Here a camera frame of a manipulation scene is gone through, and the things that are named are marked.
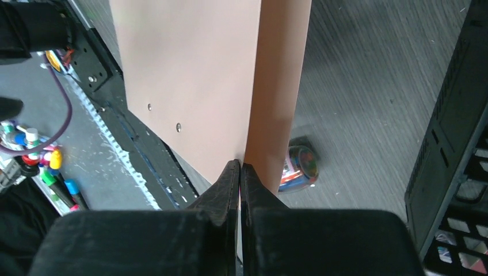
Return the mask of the pink cardboard folder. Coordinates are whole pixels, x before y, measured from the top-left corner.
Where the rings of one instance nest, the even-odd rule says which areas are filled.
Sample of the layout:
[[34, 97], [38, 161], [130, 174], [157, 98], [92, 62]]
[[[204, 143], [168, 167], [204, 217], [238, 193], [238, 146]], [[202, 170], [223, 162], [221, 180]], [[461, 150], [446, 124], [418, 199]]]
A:
[[277, 193], [311, 1], [111, 1], [128, 110], [214, 183], [229, 160]]

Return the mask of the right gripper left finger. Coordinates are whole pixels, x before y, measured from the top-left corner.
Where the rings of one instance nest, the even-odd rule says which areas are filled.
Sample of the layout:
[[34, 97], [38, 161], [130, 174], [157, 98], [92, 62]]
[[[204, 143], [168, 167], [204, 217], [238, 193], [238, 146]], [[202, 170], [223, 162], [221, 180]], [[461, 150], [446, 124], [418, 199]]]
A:
[[217, 181], [187, 207], [205, 212], [218, 227], [237, 226], [241, 165], [234, 159], [225, 165]]

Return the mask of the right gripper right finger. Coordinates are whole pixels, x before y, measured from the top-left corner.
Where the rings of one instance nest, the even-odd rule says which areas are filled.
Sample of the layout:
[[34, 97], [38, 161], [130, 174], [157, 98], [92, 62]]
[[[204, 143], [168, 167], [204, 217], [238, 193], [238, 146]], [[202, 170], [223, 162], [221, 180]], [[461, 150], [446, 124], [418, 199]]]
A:
[[288, 210], [289, 207], [264, 186], [254, 167], [244, 163], [241, 169], [241, 220], [253, 221], [258, 216]]

